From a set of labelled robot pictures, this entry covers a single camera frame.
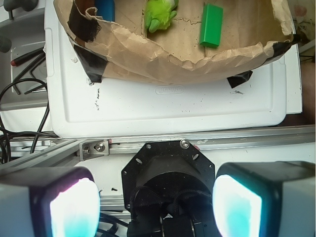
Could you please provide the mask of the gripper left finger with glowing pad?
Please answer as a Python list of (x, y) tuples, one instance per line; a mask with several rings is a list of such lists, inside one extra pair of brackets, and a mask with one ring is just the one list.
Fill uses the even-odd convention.
[(85, 167), (0, 171), (2, 237), (93, 237), (99, 217), (99, 189)]

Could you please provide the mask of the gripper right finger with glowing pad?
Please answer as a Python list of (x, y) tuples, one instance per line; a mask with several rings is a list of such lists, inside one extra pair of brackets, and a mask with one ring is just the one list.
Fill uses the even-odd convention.
[(314, 237), (316, 165), (227, 162), (217, 171), (212, 204), (223, 237)]

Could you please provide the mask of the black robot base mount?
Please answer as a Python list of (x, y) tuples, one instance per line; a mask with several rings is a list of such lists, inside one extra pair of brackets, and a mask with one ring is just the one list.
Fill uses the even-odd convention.
[(121, 172), (129, 237), (217, 237), (215, 166), (187, 140), (146, 143)]

